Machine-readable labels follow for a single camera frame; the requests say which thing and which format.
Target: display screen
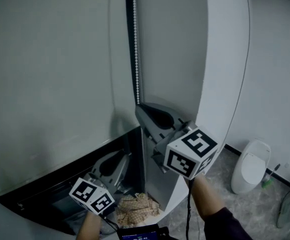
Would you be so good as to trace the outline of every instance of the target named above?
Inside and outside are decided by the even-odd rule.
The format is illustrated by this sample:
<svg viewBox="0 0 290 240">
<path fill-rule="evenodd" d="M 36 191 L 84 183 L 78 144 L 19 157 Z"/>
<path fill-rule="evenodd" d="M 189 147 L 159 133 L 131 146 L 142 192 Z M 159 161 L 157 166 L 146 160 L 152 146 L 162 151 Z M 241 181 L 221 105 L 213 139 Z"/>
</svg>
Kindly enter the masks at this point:
<svg viewBox="0 0 290 240">
<path fill-rule="evenodd" d="M 123 235 L 123 240 L 157 240 L 157 233 L 148 232 L 142 234 L 131 234 L 131 235 Z"/>
</svg>

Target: gray tile floor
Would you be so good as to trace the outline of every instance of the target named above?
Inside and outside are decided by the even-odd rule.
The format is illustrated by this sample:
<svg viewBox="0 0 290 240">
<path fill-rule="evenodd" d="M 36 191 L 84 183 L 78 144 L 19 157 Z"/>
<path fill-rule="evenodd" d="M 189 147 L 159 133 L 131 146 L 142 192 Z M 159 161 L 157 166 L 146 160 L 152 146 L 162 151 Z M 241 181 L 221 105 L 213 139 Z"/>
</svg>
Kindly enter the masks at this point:
<svg viewBox="0 0 290 240">
<path fill-rule="evenodd" d="M 282 229 L 276 227 L 280 203 L 290 188 L 273 179 L 272 184 L 266 189 L 259 185 L 248 194 L 234 194 L 231 190 L 231 177 L 237 160 L 236 154 L 224 149 L 206 177 L 222 196 L 227 208 L 254 240 L 290 240 L 290 225 Z M 204 222 L 198 216 L 193 200 L 191 200 L 191 207 L 193 209 L 189 239 L 205 240 Z M 160 227 L 167 226 L 172 237 L 184 240 L 186 216 L 187 200 L 185 199 L 158 224 Z"/>
</svg>

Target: white wall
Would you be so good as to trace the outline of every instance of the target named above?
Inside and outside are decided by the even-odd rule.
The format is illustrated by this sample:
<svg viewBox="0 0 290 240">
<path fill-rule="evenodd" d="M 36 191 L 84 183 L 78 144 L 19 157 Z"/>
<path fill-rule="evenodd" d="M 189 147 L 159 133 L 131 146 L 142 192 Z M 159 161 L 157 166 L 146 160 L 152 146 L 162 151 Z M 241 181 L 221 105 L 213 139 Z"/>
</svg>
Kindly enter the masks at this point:
<svg viewBox="0 0 290 240">
<path fill-rule="evenodd" d="M 130 131 L 125 0 L 0 0 L 0 195 Z"/>
<path fill-rule="evenodd" d="M 204 125 L 218 139 L 220 151 L 243 82 L 249 47 L 249 6 L 248 0 L 207 3 L 206 68 L 196 124 Z"/>
<path fill-rule="evenodd" d="M 0 240 L 74 240 L 75 236 L 25 219 L 0 204 Z"/>
<path fill-rule="evenodd" d="M 237 110 L 225 142 L 242 151 L 260 138 L 269 168 L 290 181 L 290 0 L 251 0 L 251 39 Z"/>
</svg>

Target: black cable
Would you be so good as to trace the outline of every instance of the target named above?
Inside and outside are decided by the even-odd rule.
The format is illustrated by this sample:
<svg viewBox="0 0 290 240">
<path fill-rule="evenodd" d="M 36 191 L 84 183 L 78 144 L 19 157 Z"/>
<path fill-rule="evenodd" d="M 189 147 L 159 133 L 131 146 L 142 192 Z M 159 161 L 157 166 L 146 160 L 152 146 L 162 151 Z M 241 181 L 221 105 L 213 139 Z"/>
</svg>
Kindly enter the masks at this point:
<svg viewBox="0 0 290 240">
<path fill-rule="evenodd" d="M 110 219 L 106 218 L 105 216 L 103 216 L 102 214 L 99 214 L 99 216 L 108 224 L 110 225 L 115 231 L 119 230 L 119 226 L 114 223 L 113 221 L 111 221 Z"/>
<path fill-rule="evenodd" d="M 188 196 L 187 196 L 187 222 L 186 222 L 186 240 L 189 240 L 190 219 L 191 219 L 191 192 L 194 179 L 188 181 Z"/>
<path fill-rule="evenodd" d="M 119 229 L 120 229 L 120 227 L 119 227 L 116 223 L 114 223 L 113 221 L 111 221 L 110 219 L 105 218 L 105 221 L 106 221 L 107 223 L 112 224 L 112 225 L 116 228 L 116 230 L 119 230 Z"/>
<path fill-rule="evenodd" d="M 250 1 L 249 0 L 247 0 L 247 7 L 248 7 L 248 47 L 247 47 L 247 55 L 246 55 L 246 60 L 245 60 L 244 73 L 243 73 L 243 80 L 242 80 L 241 85 L 240 85 L 238 99 L 237 99 L 237 102 L 236 102 L 236 106 L 235 106 L 235 109 L 234 109 L 234 113 L 233 113 L 233 116 L 232 116 L 232 118 L 230 120 L 229 127 L 228 127 L 228 130 L 227 130 L 227 133 L 225 135 L 225 138 L 224 138 L 223 143 L 225 142 L 225 140 L 227 138 L 227 135 L 229 134 L 229 131 L 230 131 L 230 128 L 231 128 L 231 125 L 232 125 L 232 122 L 233 122 L 233 119 L 234 119 L 234 116 L 235 116 L 235 113 L 236 113 L 236 109 L 239 106 L 239 101 L 240 101 L 240 97 L 241 97 L 241 93 L 242 93 L 242 88 L 243 88 L 243 83 L 244 83 L 244 79 L 245 79 L 247 61 L 248 61 L 249 53 L 250 53 L 250 43 L 251 43 L 251 10 L 250 10 Z"/>
</svg>

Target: toilet brush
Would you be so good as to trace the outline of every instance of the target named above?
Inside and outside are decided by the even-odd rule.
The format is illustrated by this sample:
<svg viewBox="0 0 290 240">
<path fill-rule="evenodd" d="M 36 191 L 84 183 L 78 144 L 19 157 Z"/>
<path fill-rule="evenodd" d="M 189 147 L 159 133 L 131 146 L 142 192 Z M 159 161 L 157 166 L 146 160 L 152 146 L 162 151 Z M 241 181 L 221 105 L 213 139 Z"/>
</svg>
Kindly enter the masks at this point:
<svg viewBox="0 0 290 240">
<path fill-rule="evenodd" d="M 279 168 L 280 168 L 281 164 L 279 163 L 278 165 L 276 165 L 275 169 L 270 173 L 270 174 L 267 174 L 265 173 L 265 176 L 264 178 L 261 180 L 261 187 L 263 189 L 265 189 L 268 185 L 270 185 L 272 183 L 272 177 L 271 175 L 276 172 Z"/>
</svg>

